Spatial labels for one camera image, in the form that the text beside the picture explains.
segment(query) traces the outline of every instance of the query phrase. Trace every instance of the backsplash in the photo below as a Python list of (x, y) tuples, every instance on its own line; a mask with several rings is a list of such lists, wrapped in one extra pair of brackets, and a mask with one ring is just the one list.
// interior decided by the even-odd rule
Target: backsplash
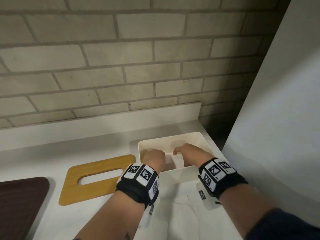
[(0, 128), (201, 101), (234, 122), (290, 0), (0, 0)]

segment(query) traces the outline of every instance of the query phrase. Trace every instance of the wall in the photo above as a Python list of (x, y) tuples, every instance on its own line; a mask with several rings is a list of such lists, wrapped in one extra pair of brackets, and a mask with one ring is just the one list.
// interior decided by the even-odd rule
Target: wall
[(292, 0), (223, 153), (277, 206), (320, 226), (320, 0)]
[(290, 0), (0, 0), (0, 127), (202, 101), (234, 121)]

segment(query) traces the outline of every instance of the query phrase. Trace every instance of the oval slot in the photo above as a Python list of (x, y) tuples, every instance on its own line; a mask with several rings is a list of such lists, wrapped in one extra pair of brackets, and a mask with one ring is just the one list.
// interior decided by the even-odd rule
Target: oval slot
[(116, 169), (108, 172), (103, 172), (103, 173), (98, 173), (90, 176), (83, 177), (79, 179), (78, 185), (85, 185), (85, 184), (90, 184), (94, 182), (98, 182), (101, 180), (106, 180), (106, 179), (112, 179), (115, 177), (119, 177), (123, 173), (123, 170)]

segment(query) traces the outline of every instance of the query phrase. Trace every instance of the sleeve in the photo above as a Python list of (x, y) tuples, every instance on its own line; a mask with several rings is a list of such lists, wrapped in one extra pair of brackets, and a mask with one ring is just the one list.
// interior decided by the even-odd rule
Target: sleeve
[(269, 211), (247, 234), (245, 240), (314, 240), (320, 228), (280, 209)]

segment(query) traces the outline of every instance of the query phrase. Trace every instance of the wristband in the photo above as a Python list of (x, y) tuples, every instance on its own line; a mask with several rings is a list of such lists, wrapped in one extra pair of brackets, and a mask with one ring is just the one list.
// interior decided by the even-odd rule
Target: wristband
[(159, 176), (148, 165), (134, 163), (129, 165), (117, 181), (116, 190), (120, 190), (135, 202), (151, 206), (159, 195)]
[(220, 198), (228, 188), (238, 184), (247, 184), (244, 177), (237, 173), (226, 161), (213, 158), (199, 168), (198, 178), (212, 197)]

